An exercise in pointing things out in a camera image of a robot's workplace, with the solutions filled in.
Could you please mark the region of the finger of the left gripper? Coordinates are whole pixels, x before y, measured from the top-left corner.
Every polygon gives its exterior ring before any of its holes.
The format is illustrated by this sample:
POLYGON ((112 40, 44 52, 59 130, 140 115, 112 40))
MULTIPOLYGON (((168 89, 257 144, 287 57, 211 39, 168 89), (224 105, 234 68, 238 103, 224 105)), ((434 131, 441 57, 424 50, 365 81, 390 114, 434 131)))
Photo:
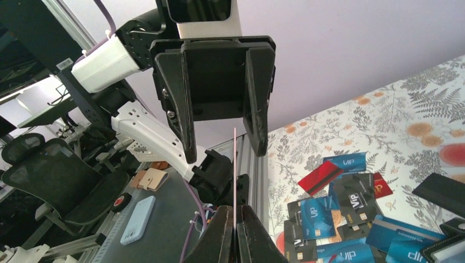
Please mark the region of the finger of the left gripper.
POLYGON ((186 56, 182 52, 157 54, 155 68, 167 93, 163 105, 169 126, 182 143, 186 162, 193 164, 197 152, 186 56))
POLYGON ((243 123, 258 157, 266 155, 268 145, 268 99, 274 62, 275 51, 270 46, 246 51, 243 123))

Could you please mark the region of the black leather card holder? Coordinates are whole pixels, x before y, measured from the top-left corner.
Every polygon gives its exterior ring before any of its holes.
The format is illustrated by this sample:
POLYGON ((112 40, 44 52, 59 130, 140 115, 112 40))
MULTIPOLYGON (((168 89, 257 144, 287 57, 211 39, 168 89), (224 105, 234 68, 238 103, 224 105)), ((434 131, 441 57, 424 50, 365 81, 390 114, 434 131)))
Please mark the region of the black leather card holder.
POLYGON ((453 218, 440 225, 446 237, 420 250, 426 262, 464 262, 464 219, 453 218))

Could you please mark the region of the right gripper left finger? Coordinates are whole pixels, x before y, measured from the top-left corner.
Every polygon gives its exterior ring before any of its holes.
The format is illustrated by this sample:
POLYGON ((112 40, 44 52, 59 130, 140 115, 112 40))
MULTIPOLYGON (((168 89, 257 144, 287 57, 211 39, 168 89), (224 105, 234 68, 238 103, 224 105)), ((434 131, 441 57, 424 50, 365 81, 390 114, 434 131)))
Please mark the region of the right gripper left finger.
POLYGON ((233 262, 233 207, 220 206, 184 263, 233 262))

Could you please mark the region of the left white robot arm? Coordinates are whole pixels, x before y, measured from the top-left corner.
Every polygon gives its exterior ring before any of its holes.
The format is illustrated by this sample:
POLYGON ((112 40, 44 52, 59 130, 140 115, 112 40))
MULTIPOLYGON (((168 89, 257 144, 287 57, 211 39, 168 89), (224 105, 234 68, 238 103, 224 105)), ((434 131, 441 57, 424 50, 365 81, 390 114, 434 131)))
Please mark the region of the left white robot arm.
POLYGON ((246 205, 248 176, 235 161, 196 143, 198 121, 242 118, 258 157, 268 146, 268 106, 276 44, 270 36, 244 36, 235 1, 166 1, 112 27, 105 42, 74 64, 70 93, 84 115, 141 143, 197 189, 201 201, 246 205), (161 123, 129 90, 93 99, 126 77, 152 69, 161 123))

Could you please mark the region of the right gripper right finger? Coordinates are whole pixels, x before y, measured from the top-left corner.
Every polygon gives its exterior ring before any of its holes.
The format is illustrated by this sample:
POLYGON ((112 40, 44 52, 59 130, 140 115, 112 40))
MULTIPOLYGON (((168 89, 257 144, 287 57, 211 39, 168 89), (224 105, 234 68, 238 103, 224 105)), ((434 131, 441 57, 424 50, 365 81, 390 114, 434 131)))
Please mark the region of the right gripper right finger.
POLYGON ((237 207, 237 262, 287 262, 268 235, 267 230, 249 205, 237 207))

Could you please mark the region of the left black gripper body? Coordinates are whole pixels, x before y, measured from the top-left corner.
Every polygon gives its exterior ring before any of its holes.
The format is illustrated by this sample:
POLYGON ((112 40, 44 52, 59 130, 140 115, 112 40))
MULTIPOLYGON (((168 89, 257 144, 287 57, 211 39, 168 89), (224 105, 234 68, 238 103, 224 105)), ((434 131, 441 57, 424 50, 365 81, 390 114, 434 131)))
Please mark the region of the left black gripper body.
POLYGON ((163 110, 166 112, 163 103, 167 93, 156 76, 157 54, 185 54, 193 119, 197 122, 243 118, 246 51, 253 47, 267 46, 276 52, 275 42, 269 36, 154 41, 150 49, 152 75, 163 110))

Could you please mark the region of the pink thin card edge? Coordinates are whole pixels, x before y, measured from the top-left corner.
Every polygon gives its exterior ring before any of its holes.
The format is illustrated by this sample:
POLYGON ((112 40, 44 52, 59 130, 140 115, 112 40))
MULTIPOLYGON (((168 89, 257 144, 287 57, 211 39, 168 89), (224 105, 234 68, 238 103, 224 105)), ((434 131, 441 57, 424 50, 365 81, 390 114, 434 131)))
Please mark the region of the pink thin card edge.
POLYGON ((236 230, 237 227, 237 132, 236 132, 236 127, 233 128, 233 227, 234 230, 236 230))

